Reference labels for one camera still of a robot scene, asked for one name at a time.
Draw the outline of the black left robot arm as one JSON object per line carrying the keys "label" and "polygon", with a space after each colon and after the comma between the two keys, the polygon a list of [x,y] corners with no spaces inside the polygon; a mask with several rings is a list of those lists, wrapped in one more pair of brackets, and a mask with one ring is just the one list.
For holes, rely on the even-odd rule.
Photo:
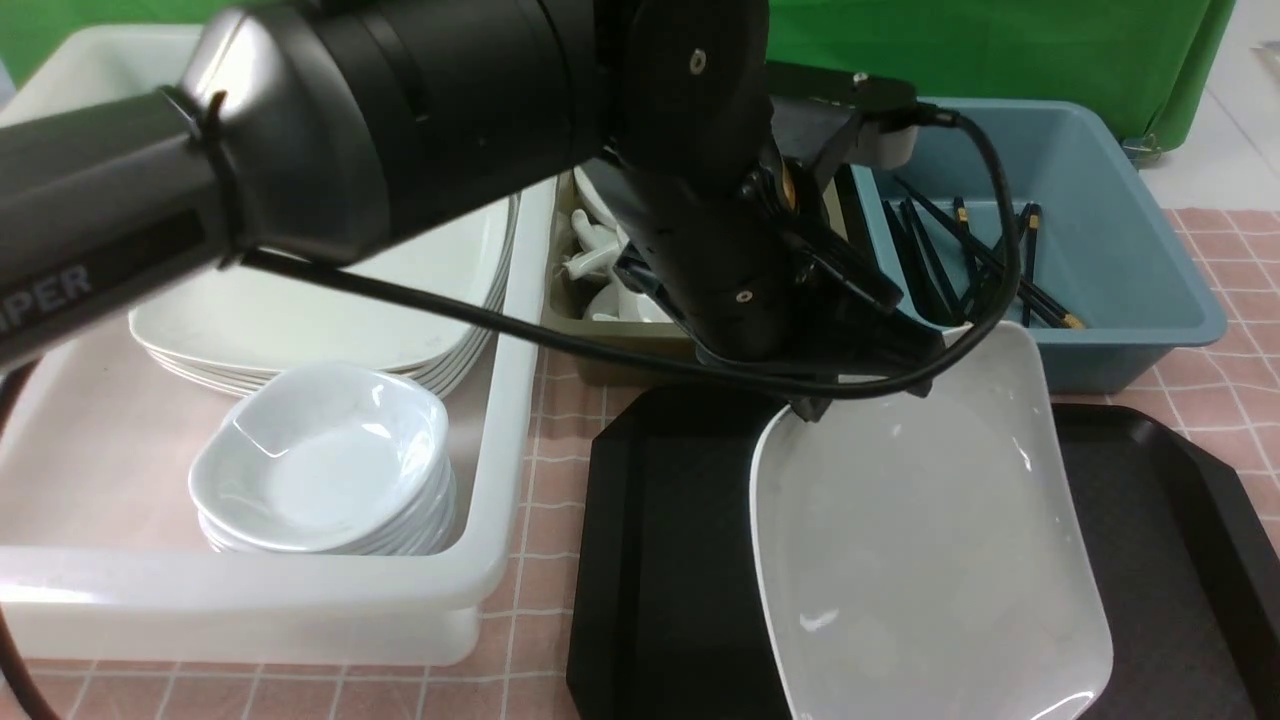
{"label": "black left robot arm", "polygon": [[[787,398],[924,396],[957,360],[817,210],[877,102],[774,141],[765,1],[274,1],[204,28],[178,85],[3,129],[3,369],[241,264],[586,357]],[[575,167],[616,270],[698,346],[631,354],[349,268]]]}

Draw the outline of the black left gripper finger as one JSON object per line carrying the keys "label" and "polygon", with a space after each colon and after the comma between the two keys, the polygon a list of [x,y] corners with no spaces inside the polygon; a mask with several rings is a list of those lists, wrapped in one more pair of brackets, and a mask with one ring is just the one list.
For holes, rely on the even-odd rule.
{"label": "black left gripper finger", "polygon": [[831,398],[818,398],[799,395],[788,395],[786,397],[790,409],[801,420],[808,423],[818,423],[828,411],[832,400]]}

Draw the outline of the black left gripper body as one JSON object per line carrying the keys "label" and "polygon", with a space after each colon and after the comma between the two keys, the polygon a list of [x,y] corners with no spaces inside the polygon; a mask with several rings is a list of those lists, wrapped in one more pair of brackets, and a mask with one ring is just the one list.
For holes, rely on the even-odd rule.
{"label": "black left gripper body", "polygon": [[640,177],[640,291],[695,343],[692,372],[797,401],[925,395],[943,336],[828,227],[806,170],[704,195]]}

